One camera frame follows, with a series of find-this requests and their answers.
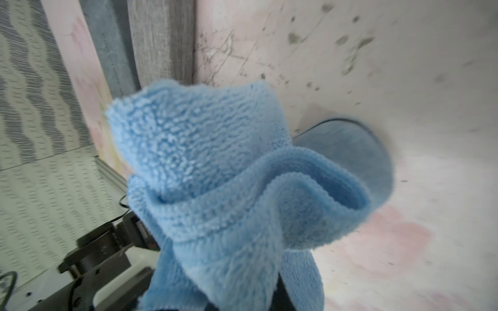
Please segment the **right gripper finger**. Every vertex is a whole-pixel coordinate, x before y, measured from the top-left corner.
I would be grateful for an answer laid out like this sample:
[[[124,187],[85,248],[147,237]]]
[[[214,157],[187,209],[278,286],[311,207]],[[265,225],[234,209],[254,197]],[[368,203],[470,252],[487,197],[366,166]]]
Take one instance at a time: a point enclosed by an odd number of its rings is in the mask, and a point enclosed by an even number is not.
[[[270,311],[296,311],[281,275],[278,276],[277,287],[272,297]]]

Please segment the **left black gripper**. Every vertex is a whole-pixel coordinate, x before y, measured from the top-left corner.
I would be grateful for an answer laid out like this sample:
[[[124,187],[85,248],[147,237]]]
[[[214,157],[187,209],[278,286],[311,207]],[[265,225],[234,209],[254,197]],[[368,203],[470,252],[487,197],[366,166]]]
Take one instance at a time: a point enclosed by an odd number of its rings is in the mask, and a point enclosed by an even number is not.
[[[129,212],[77,241],[58,266],[73,280],[38,299],[33,310],[137,310],[149,288],[160,247],[144,223]]]

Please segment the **blue microfiber cloth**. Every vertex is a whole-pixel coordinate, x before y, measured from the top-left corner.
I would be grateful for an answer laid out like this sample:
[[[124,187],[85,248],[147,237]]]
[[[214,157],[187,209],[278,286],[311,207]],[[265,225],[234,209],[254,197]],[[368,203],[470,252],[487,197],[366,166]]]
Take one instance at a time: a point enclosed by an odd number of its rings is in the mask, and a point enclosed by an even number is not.
[[[106,116],[129,204],[162,249],[140,310],[270,310],[279,275],[296,310],[324,308],[311,249],[357,225],[370,195],[293,145],[268,86],[163,81]]]

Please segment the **blue eyeglass case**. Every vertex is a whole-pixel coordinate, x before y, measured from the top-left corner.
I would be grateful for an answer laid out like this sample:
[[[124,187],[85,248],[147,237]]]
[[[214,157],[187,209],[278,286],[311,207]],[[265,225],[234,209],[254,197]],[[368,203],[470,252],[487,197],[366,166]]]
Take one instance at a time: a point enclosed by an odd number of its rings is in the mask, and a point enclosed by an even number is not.
[[[394,167],[388,150],[365,124],[336,117],[293,138],[295,146],[311,149],[352,173],[370,194],[373,209],[389,200]]]

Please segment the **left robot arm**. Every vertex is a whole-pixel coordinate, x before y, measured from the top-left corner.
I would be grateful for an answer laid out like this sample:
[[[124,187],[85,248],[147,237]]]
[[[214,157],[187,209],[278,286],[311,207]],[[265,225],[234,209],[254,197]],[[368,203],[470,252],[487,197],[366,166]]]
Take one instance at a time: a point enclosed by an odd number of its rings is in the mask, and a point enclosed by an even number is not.
[[[22,310],[133,310],[149,288],[159,248],[126,212],[77,241],[77,248],[23,291]]]

